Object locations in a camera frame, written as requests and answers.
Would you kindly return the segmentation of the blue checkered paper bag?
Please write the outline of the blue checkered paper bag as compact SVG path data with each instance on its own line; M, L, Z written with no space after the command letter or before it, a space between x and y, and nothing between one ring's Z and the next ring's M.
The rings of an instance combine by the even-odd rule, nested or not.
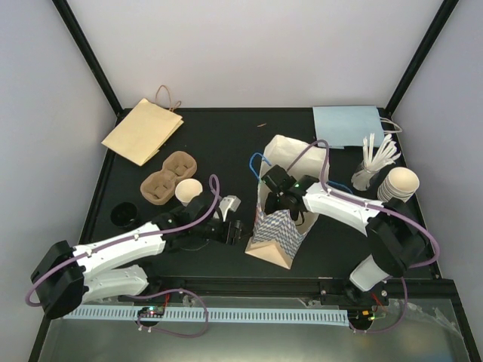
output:
M263 151L266 160L261 163L258 176L279 165L295 179L305 175L319 178L326 151L315 146L307 149L308 146L301 140L274 136ZM254 231L245 252L290 269L297 251L318 220L318 214L305 212L292 220L287 210L269 213L265 210L268 196L269 187L258 182Z

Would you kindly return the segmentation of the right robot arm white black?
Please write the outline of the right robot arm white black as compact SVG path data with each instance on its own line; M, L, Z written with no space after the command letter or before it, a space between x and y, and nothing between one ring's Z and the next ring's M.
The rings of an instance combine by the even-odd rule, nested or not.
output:
M343 295L352 304L362 303L381 281L402 277L429 242L399 199L385 204L365 200L333 190L313 176L295 179L278 165L261 182L269 189L269 211L287 210L294 219L308 212L328 216L366 237L371 253L343 285Z

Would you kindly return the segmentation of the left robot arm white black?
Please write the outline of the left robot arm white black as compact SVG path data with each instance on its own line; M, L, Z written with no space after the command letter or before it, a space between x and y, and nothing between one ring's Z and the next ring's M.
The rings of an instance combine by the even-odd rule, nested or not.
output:
M80 305L113 296L157 299L162 283L140 260L176 252L193 241L233 245L242 236L242 224L233 219L241 201L234 195L215 200L210 193L194 197L186 206L161 213L116 237L91 244L52 245L31 275L38 297L30 306L42 308L48 320L66 316Z

